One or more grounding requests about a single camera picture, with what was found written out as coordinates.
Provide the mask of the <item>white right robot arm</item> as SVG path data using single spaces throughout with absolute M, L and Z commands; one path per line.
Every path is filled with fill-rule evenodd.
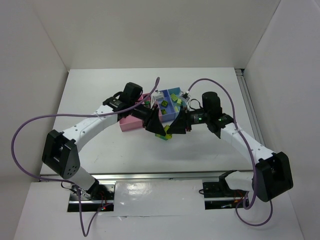
M 230 144 L 253 165 L 253 173 L 231 170 L 221 175 L 230 190 L 253 192 L 261 201 L 268 202 L 293 188 L 288 156 L 266 148 L 236 126 L 234 119 L 223 113 L 217 93 L 203 93 L 199 109 L 182 108 L 167 132 L 186 134 L 193 125 L 199 124 L 205 124 L 211 133 Z

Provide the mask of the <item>green yellow lego assembly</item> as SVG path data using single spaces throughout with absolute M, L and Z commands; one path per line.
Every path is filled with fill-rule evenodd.
M 164 141 L 167 141 L 168 139 L 165 137 L 165 136 L 162 136 L 160 134 L 155 134 L 155 137 L 159 138 L 159 139 L 162 139 Z

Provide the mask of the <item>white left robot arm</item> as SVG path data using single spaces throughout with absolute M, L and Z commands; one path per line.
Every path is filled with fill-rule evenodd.
M 148 132 L 165 136 L 165 129 L 159 119 L 159 108 L 148 108 L 142 104 L 135 106 L 142 96 L 141 86 L 128 82 L 123 91 L 107 98 L 95 111 L 73 127 L 47 134 L 42 162 L 62 179 L 73 182 L 94 198 L 105 189 L 99 181 L 81 167 L 79 152 L 100 132 L 131 115 L 142 120 Z

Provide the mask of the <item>lime lego brick long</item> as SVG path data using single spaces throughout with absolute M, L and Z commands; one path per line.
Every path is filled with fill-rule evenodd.
M 173 101 L 176 101 L 176 100 L 177 100 L 177 96 L 176 96 L 174 93 L 172 93 L 172 94 L 170 95 L 170 97 L 171 97 L 171 99 L 172 99 Z

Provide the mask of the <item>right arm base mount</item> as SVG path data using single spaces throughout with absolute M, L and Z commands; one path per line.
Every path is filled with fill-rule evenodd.
M 226 177 L 234 172 L 236 171 L 227 171 L 220 175 L 216 181 L 202 183 L 202 189 L 198 193 L 204 197 L 205 210 L 235 209 L 237 206 L 243 208 L 246 192 L 230 189 L 226 182 Z

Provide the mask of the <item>lime lego brick small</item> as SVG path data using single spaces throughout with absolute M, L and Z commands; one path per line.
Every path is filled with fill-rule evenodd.
M 168 102 L 167 102 L 166 100 L 163 100 L 163 101 L 161 102 L 161 105 L 162 105 L 163 107 L 166 107 L 166 106 L 168 105 Z

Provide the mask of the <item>lime lego brick pair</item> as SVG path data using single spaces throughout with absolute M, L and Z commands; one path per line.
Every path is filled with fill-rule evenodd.
M 169 125 L 166 125 L 165 127 L 164 127 L 164 130 L 165 130 L 165 139 L 166 140 L 170 140 L 170 139 L 172 139 L 172 134 L 170 134 L 168 131 L 169 131 L 169 129 L 170 129 L 170 126 Z

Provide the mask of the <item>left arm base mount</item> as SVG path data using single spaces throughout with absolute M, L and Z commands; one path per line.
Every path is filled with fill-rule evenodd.
M 94 196 L 90 196 L 87 192 L 80 189 L 82 212 L 96 212 L 99 208 L 101 208 L 101 212 L 114 211 L 116 182 L 101 181 L 100 184 L 101 186 Z M 67 212 L 78 213 L 79 197 L 77 195 L 76 187 L 74 185 L 63 183 L 61 183 L 60 186 L 69 191 Z

